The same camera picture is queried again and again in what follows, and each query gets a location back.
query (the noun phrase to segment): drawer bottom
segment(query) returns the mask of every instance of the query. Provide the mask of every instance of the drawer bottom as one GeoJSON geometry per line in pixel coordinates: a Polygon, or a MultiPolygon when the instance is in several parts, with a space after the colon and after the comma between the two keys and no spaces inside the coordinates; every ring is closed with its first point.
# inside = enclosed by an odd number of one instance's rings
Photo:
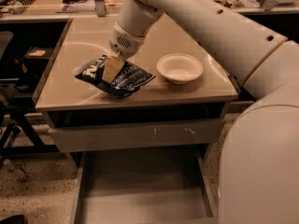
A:
{"type": "Polygon", "coordinates": [[[197,159],[196,146],[85,153],[73,223],[159,223],[208,217],[197,159]]]}

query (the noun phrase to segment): black snack bag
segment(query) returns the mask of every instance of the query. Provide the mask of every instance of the black snack bag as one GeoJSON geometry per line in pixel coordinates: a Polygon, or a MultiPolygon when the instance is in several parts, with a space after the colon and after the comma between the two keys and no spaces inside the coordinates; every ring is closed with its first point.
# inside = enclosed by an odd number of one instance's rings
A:
{"type": "Polygon", "coordinates": [[[74,70],[75,78],[93,84],[101,91],[111,94],[114,98],[123,99],[140,87],[149,83],[155,75],[148,73],[130,62],[125,62],[116,78],[111,84],[106,83],[102,77],[105,69],[107,56],[103,55],[97,60],[83,64],[74,70]]]}

